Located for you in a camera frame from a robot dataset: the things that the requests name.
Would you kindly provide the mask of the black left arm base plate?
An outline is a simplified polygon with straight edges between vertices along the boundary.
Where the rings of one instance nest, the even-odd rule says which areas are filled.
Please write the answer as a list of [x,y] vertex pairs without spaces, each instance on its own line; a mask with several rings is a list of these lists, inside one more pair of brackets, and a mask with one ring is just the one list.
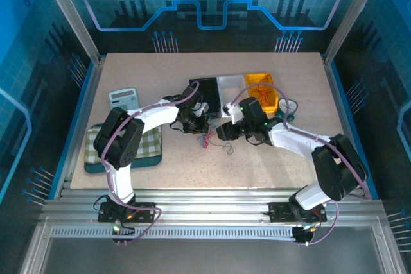
[[103,202],[98,210],[99,223],[152,223],[154,221],[154,203],[135,204],[136,207],[148,207],[148,210],[134,210],[117,203]]

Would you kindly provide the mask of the black plastic tray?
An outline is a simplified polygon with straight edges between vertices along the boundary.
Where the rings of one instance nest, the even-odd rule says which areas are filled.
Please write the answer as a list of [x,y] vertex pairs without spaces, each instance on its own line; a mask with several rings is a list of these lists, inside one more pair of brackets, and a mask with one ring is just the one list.
[[216,77],[190,79],[189,84],[199,82],[198,91],[203,95],[203,102],[209,105],[207,114],[210,118],[221,117],[221,101]]

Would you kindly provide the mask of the grey calculator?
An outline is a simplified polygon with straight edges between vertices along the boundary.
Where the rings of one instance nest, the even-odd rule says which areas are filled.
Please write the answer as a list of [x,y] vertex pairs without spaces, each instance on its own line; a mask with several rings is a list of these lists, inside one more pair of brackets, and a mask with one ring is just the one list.
[[120,89],[109,93],[110,107],[123,110],[137,110],[139,102],[135,88]]

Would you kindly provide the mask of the yellow plastic bin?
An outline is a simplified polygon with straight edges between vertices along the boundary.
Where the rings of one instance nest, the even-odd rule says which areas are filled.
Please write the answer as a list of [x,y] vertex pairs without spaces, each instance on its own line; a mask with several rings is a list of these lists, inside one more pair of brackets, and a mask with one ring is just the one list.
[[244,75],[246,86],[252,85],[247,92],[250,97],[255,97],[263,111],[267,115],[272,115],[277,112],[279,96],[277,91],[263,83],[274,84],[270,73],[248,73]]

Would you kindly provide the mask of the dark teal small object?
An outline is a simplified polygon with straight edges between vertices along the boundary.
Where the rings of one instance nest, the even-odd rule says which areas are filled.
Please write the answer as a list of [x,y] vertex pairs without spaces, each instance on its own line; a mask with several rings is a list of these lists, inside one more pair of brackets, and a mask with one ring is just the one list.
[[276,114],[275,114],[275,118],[279,121],[279,122],[283,122],[284,119],[286,119],[286,122],[292,122],[295,119],[294,113],[293,112],[289,112],[288,114],[286,112],[283,112],[281,110],[279,110]]

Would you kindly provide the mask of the white plastic tray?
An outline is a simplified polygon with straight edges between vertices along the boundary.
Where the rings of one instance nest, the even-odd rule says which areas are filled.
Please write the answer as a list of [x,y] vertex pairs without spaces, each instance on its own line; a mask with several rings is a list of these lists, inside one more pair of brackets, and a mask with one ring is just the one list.
[[243,74],[218,76],[217,78],[218,93],[220,98],[221,118],[227,117],[223,107],[231,103],[233,99],[246,87]]

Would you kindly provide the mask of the green checkered cloth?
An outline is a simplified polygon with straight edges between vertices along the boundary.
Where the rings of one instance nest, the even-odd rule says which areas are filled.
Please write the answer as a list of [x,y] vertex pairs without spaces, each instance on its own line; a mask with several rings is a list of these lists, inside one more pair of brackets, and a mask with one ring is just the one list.
[[[99,164],[101,162],[98,153],[93,146],[101,127],[102,124],[96,124],[87,130],[84,154],[84,162],[86,164]],[[161,153],[161,127],[156,127],[142,135],[136,153],[136,159],[154,157]]]

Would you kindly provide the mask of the small white clock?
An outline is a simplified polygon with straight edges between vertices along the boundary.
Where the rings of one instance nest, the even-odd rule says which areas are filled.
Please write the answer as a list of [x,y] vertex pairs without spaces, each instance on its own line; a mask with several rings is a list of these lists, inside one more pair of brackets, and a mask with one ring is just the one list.
[[282,115],[294,115],[298,109],[298,103],[291,99],[281,98],[279,100],[278,112]]

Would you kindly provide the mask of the black base controller board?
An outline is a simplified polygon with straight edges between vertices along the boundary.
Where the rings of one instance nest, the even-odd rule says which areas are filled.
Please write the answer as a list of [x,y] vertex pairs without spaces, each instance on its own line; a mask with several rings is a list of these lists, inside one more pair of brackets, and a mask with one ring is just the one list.
[[116,220],[112,227],[112,240],[119,246],[120,244],[126,245],[129,241],[133,240],[136,234],[134,227],[125,226],[124,222]]
[[292,236],[296,243],[305,245],[313,239],[315,231],[316,228],[311,226],[293,227]]

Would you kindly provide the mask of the aluminium front rail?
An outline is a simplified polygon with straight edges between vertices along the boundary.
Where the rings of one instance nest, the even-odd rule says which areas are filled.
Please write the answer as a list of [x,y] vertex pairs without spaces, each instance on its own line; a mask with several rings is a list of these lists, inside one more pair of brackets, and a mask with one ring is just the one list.
[[[137,201],[154,202],[162,210],[159,226],[266,226],[268,203],[286,202],[293,189],[137,189]],[[96,189],[63,189],[59,199],[43,206],[39,219],[50,225],[96,225]],[[326,206],[325,226],[368,227],[387,224],[379,200],[352,196]]]

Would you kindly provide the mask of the aluminium frame post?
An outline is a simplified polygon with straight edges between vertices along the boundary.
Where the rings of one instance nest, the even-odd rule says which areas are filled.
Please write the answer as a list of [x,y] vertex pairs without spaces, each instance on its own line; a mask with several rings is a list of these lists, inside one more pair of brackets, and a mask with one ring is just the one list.
[[324,53],[324,65],[329,66],[333,61],[334,57],[337,55],[339,49],[341,48],[344,40],[348,36],[351,28],[356,22],[358,16],[365,7],[368,0],[352,0],[349,8],[347,9],[342,22],[337,28],[331,42],[329,43],[326,52]]
[[90,58],[94,65],[99,65],[101,62],[101,55],[90,36],[85,24],[78,13],[72,0],[55,0],[60,10],[64,14],[66,20],[71,26],[74,34],[84,48],[87,56]]

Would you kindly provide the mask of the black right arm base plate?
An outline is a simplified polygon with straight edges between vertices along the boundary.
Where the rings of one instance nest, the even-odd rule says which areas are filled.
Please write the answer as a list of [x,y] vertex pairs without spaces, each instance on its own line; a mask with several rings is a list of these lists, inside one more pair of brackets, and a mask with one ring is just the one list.
[[311,210],[304,210],[298,204],[272,202],[268,204],[271,223],[322,223],[326,222],[327,214],[323,205],[317,205]]

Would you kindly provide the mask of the teal mat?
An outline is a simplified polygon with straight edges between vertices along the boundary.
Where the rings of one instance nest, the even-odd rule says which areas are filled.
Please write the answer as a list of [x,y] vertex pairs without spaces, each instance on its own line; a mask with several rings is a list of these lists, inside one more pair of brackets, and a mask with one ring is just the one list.
[[[145,158],[135,158],[134,161],[131,163],[131,168],[144,168],[144,167],[152,167],[158,165],[162,160],[162,155],[156,155],[152,157],[145,157]],[[89,174],[100,174],[105,173],[105,168],[103,164],[84,164],[84,169],[86,173]]]

